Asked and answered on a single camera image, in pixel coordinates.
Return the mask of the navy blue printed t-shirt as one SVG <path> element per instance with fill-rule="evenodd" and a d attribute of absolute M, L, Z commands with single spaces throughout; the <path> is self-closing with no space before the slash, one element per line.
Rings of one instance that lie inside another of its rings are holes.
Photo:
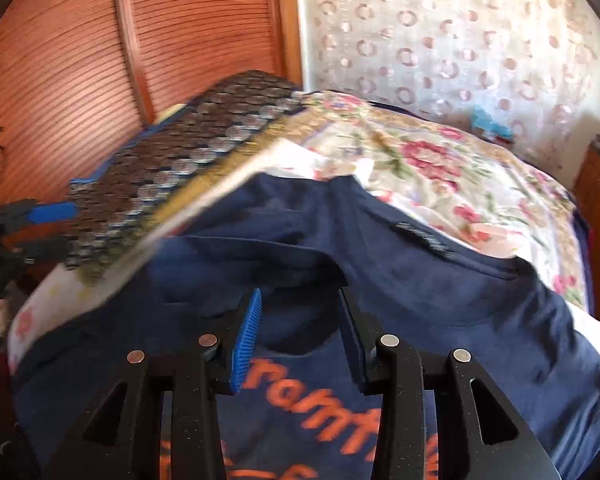
<path fill-rule="evenodd" d="M 600 450 L 600 354 L 519 258 L 438 235 L 351 178 L 259 174 L 205 211 L 103 307 L 43 336 L 15 372 L 15 410 L 47 462 L 132 350 L 174 353 L 250 288 L 263 318 L 244 388 L 218 402 L 233 479 L 365 479 L 378 400 L 358 392 L 338 330 L 348 286 L 420 351 L 463 348 L 515 405 L 565 479 Z"/>

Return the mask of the white red-flower bed sheet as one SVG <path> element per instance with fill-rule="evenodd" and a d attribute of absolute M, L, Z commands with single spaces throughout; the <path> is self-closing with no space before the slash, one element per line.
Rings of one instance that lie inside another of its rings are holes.
<path fill-rule="evenodd" d="M 77 316 L 106 304 L 151 259 L 161 241 L 186 227 L 226 194 L 259 172 L 312 179 L 326 157 L 286 139 L 277 139 L 256 154 L 230 155 L 208 174 L 180 188 L 149 218 L 148 232 L 99 278 L 88 278 L 83 269 L 62 264 L 50 272 L 16 314 L 7 337 L 7 362 L 15 373 L 38 338 Z"/>

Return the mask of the dark patterned folded quilt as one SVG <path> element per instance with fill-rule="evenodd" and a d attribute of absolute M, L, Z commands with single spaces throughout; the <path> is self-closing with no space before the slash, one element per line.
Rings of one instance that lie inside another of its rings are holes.
<path fill-rule="evenodd" d="M 72 181 L 78 212 L 66 234 L 66 267 L 102 274 L 180 188 L 300 108 L 296 84 L 260 70 L 229 76 L 194 96 L 122 146 L 96 176 Z"/>

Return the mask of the wooden louvered wardrobe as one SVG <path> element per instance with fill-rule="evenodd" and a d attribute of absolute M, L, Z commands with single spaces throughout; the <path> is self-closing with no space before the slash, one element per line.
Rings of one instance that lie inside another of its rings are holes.
<path fill-rule="evenodd" d="M 297 0 L 0 0 L 0 205 L 59 200 L 242 70 L 301 82 Z"/>

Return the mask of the floral beige blanket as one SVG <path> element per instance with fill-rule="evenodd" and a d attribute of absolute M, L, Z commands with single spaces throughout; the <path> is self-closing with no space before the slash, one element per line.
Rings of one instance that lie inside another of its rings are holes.
<path fill-rule="evenodd" d="M 576 206 L 552 177 L 471 133 L 339 92 L 302 100 L 325 157 L 317 177 L 355 174 L 363 188 L 443 235 L 494 258 L 528 261 L 543 283 L 588 311 Z"/>

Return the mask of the blue box at headboard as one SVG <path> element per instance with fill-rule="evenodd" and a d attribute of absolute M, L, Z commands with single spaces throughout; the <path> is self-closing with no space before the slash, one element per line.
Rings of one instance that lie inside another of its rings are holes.
<path fill-rule="evenodd" d="M 513 145 L 514 134 L 511 128 L 496 122 L 482 107 L 475 107 L 470 114 L 470 131 L 490 142 Z"/>

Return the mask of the sheer circle-pattern curtain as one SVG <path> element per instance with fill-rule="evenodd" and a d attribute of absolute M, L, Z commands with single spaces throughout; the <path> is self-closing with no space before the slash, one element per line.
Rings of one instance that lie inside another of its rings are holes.
<path fill-rule="evenodd" d="M 514 150 L 565 170 L 600 114 L 600 20 L 586 0 L 299 0 L 306 84 L 466 126 L 475 107 Z"/>

